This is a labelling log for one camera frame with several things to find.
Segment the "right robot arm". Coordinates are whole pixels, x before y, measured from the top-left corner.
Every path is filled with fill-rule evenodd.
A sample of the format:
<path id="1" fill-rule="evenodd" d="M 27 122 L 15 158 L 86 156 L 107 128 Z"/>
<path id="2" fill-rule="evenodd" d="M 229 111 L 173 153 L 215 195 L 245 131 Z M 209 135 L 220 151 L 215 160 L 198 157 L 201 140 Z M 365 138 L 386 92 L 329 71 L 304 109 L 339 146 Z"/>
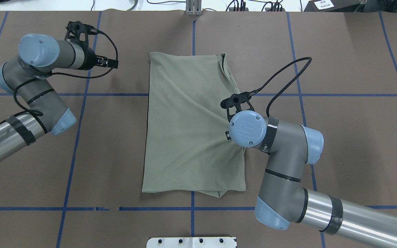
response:
<path id="1" fill-rule="evenodd" d="M 324 239 L 337 237 L 397 247 L 397 94 L 284 94 L 273 104 L 280 118 L 324 127 L 319 167 L 298 165 L 300 182 L 274 176 L 268 194 L 285 200 Z"/>

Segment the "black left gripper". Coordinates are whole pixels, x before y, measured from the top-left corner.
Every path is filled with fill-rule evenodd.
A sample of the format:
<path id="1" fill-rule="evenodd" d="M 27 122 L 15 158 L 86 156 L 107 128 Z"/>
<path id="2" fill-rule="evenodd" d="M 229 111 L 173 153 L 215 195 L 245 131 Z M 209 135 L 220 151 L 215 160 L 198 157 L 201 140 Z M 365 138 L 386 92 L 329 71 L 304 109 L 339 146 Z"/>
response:
<path id="1" fill-rule="evenodd" d="M 66 26 L 65 41 L 69 42 L 74 50 L 74 61 L 70 69 L 90 70 L 94 66 L 117 69 L 118 60 L 110 59 L 102 55 L 96 55 L 89 47 L 89 35 L 96 35 L 95 28 L 81 21 L 69 21 Z"/>

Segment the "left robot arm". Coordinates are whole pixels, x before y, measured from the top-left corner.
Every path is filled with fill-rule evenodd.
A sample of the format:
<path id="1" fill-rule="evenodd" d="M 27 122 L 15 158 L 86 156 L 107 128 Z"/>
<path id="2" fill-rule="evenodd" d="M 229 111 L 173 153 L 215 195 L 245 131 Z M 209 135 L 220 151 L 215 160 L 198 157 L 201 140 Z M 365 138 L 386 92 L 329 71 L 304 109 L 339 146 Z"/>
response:
<path id="1" fill-rule="evenodd" d="M 0 67 L 0 88 L 21 108 L 0 123 L 0 162 L 35 143 L 47 133 L 55 136 L 75 125 L 76 117 L 48 82 L 54 69 L 88 71 L 95 66 L 117 69 L 115 58 L 97 55 L 89 46 L 90 35 L 105 35 L 92 25 L 70 21 L 63 40 L 41 33 L 21 38 L 17 56 Z"/>

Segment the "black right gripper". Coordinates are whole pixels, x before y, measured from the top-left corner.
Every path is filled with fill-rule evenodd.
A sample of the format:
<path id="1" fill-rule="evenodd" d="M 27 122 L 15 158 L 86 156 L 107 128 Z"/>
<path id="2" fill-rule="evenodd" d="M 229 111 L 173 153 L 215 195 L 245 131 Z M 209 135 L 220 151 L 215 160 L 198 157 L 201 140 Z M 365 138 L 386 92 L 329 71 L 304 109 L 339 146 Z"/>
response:
<path id="1" fill-rule="evenodd" d="M 222 100 L 221 108 L 226 110 L 227 140 L 235 142 L 255 141 L 255 111 L 249 102 L 249 94 L 233 94 Z"/>

